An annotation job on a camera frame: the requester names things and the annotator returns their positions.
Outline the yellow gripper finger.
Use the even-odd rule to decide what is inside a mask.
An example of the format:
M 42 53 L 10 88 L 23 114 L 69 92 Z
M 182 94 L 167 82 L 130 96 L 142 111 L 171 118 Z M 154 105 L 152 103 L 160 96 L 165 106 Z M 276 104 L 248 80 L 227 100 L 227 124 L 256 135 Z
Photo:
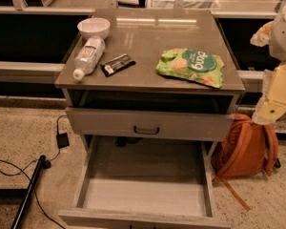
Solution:
M 262 97 L 258 100 L 252 121 L 256 124 L 274 124 L 286 113 L 286 62 L 273 71 L 265 70 Z
M 267 22 L 250 39 L 250 43 L 254 46 L 264 47 L 269 44 L 270 34 L 273 22 Z

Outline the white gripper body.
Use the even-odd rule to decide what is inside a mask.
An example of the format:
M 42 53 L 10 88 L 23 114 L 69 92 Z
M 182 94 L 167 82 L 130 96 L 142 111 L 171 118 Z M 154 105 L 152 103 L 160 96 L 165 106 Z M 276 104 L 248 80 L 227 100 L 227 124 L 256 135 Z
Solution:
M 284 3 L 272 25 L 269 43 L 271 57 L 286 61 L 286 3 Z

